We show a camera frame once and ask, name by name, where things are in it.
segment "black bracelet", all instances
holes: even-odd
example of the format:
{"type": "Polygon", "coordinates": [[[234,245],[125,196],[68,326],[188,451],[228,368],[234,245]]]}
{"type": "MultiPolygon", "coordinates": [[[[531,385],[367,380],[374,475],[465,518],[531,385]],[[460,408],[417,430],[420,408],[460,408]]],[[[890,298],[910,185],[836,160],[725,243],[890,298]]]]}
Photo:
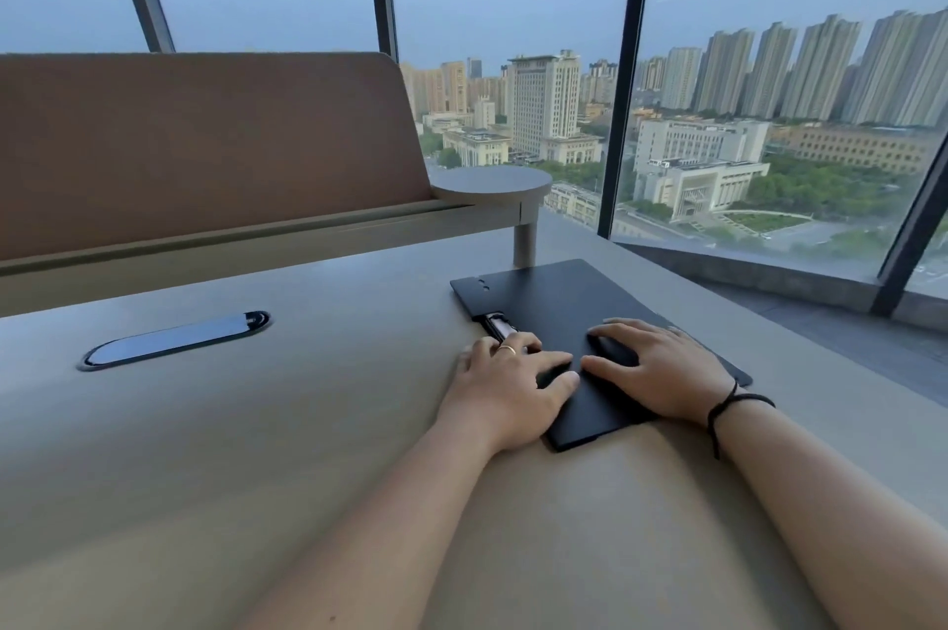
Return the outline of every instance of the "black bracelet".
{"type": "Polygon", "coordinates": [[[711,447],[714,450],[714,456],[716,460],[720,460],[720,445],[717,443],[717,433],[714,431],[714,421],[717,421],[717,417],[727,410],[732,403],[736,403],[739,400],[763,400],[765,403],[776,408],[776,403],[770,400],[767,396],[758,396],[756,393],[741,393],[739,396],[738,379],[734,379],[734,387],[731,388],[731,392],[727,394],[727,397],[724,400],[711,408],[711,411],[708,413],[708,434],[711,435],[711,447]]]}

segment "lawn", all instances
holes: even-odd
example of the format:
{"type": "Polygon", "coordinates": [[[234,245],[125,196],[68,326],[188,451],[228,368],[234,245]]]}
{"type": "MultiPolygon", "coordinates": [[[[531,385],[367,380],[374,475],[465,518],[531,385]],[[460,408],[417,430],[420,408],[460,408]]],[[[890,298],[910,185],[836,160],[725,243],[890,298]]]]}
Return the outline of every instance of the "lawn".
{"type": "Polygon", "coordinates": [[[746,226],[752,231],[757,231],[759,234],[778,231],[781,228],[790,228],[791,226],[798,226],[801,223],[809,222],[809,218],[773,216],[768,213],[733,213],[724,214],[724,216],[736,223],[741,223],[742,226],[746,226]]]}

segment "skin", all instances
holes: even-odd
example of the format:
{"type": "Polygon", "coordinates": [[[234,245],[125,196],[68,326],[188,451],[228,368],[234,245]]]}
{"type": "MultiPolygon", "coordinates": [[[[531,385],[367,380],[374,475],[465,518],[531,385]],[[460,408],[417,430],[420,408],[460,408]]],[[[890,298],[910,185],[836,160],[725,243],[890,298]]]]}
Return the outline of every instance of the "skin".
{"type": "MultiPolygon", "coordinates": [[[[617,318],[590,333],[632,348],[640,364],[585,356],[583,370],[661,416],[704,428],[733,387],[717,358],[681,330],[617,318]]],[[[530,333],[504,346],[482,338],[462,353],[432,429],[279,581],[243,630],[420,624],[481,471],[501,451],[537,440],[579,382],[571,371],[540,390],[537,375],[570,354],[540,352],[530,333]]],[[[715,427],[840,627],[945,627],[944,528],[765,403],[735,403],[715,427]]]]}

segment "desk surface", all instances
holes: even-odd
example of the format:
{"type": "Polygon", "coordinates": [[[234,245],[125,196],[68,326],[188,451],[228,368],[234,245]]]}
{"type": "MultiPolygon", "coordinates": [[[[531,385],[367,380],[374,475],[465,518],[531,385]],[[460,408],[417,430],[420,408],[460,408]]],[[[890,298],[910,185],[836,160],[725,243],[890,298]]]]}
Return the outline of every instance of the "desk surface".
{"type": "MultiPolygon", "coordinates": [[[[511,230],[0,320],[0,626],[226,628],[428,426],[480,335],[452,278],[511,230]],[[252,338],[97,373],[112,338],[267,310],[252,338]]],[[[948,410],[549,214],[582,257],[948,522],[948,410]]],[[[707,438],[669,422],[484,473],[427,628],[816,628],[823,611],[707,438]]]]}

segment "left hand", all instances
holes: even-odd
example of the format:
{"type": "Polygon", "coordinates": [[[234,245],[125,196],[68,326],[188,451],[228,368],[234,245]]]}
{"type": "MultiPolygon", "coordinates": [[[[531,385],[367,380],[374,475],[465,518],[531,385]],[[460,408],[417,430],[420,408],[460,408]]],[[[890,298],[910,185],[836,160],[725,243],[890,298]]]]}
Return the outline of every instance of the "left hand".
{"type": "Polygon", "coordinates": [[[503,346],[484,337],[463,352],[438,410],[439,422],[466,424],[491,456],[539,438],[579,386],[579,376],[568,371],[537,387],[539,373],[573,360],[572,353],[541,351],[533,333],[514,333],[503,346]]]}

